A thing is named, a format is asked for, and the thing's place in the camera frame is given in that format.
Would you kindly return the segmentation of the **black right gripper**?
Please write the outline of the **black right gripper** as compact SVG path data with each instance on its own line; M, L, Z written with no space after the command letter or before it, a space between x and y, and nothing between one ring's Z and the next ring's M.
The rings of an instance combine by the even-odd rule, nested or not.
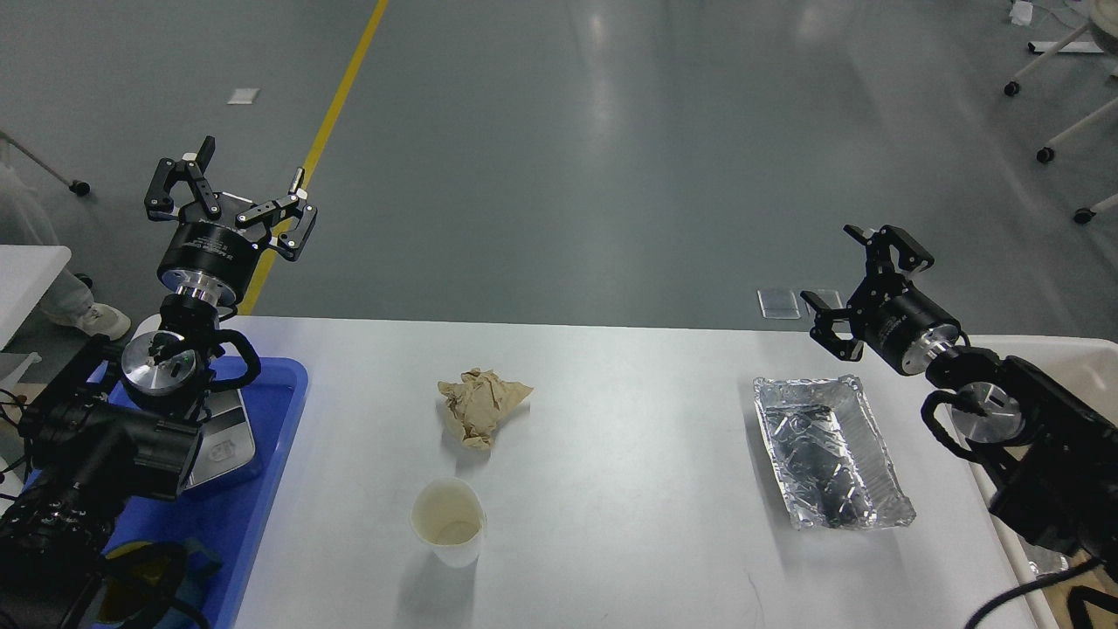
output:
M849 301L869 303L861 309L833 309L818 292L800 290L800 298L814 312L811 339L839 361L861 361L869 346L900 375L923 373L934 358L961 339L961 323L912 289L912 276L934 267L934 254L893 225L878 230L846 225L843 231L866 254L864 279ZM839 337L839 323L847 323L850 339Z

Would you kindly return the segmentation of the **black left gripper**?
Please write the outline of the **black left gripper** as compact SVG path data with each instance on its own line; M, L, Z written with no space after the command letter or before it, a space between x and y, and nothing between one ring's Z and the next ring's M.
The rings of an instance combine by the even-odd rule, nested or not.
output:
M157 267L157 278L165 288L178 290L190 276L207 275L221 286L218 305L236 307L245 298L262 251L299 261L316 226L318 207L310 203L303 168L295 169L287 192L268 202L253 204L241 197L217 196L206 178L215 150L215 136L206 135L192 154L176 161L161 159L144 197L144 210L155 222L179 223ZM184 204L173 198L180 184L190 192Z

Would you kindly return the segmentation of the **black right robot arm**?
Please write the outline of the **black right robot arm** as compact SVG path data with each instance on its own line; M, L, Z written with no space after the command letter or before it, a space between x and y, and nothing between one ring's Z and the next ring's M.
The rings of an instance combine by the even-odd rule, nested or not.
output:
M1093 570L1115 578L1114 422L1026 359L975 346L961 323L915 286L935 260L909 232L893 225L844 231L866 254L864 279L839 309L803 290L814 314L811 339L839 361L858 362L870 347L897 374L925 377L934 390L920 418L935 441L991 478L991 516L1030 545L1087 555L991 598L967 626Z

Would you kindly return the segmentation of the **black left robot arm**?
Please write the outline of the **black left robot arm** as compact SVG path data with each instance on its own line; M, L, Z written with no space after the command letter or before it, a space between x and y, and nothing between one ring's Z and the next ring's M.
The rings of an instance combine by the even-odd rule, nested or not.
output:
M35 477L3 513L4 628L91 628L112 582L144 597L145 626L172 610L210 626L200 606L129 574L155 556L181 560L171 544L116 557L105 550L129 501L172 502L188 488L216 397L262 375L252 342L221 323L263 252L296 261L316 223L305 169L283 196L253 202L214 190L215 147L208 136L191 154L161 159L148 187L148 218L176 223L157 267L168 290L157 330L127 345L96 335L23 404L17 433Z

